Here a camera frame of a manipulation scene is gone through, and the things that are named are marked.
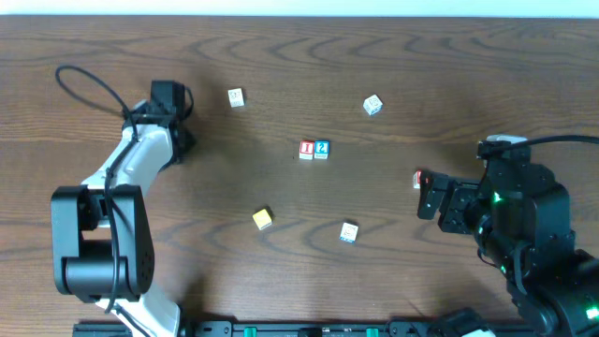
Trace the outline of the blue number 2 block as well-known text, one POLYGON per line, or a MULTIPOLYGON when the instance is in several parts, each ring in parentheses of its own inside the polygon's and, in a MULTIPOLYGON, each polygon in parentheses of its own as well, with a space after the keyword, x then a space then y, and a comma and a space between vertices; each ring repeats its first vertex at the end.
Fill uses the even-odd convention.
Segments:
POLYGON ((317 140, 314 143, 314 159, 329 158, 330 143, 328 140, 317 140))

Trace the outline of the red letter I block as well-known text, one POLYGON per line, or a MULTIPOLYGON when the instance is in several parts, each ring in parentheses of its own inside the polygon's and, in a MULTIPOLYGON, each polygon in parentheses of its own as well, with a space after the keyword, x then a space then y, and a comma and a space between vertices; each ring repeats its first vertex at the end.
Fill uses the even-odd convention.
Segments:
POLYGON ((310 140, 302 140, 299 144, 299 159, 313 160, 314 159, 314 142, 310 140))

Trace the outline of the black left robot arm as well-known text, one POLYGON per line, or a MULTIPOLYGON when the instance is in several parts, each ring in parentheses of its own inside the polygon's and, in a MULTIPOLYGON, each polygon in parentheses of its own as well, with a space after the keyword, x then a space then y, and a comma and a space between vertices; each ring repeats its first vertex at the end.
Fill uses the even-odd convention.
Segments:
POLYGON ((159 172, 192 146, 183 121, 190 90, 153 81, 151 97, 125 113, 122 138, 104 164, 51 196, 57 290, 93 303, 135 336, 189 336, 180 306, 153 282, 155 257, 144 197, 159 172))

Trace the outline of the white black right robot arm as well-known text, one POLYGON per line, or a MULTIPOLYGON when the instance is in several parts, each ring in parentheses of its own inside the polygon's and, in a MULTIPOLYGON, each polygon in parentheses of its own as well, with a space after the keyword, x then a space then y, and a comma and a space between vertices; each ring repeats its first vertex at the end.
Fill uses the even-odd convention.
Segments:
POLYGON ((598 333, 598 260, 576 247, 570 195, 532 160, 533 142, 486 139, 478 181, 427 169, 414 174, 417 216, 445 233, 470 235, 497 269, 519 315, 541 336, 598 333))

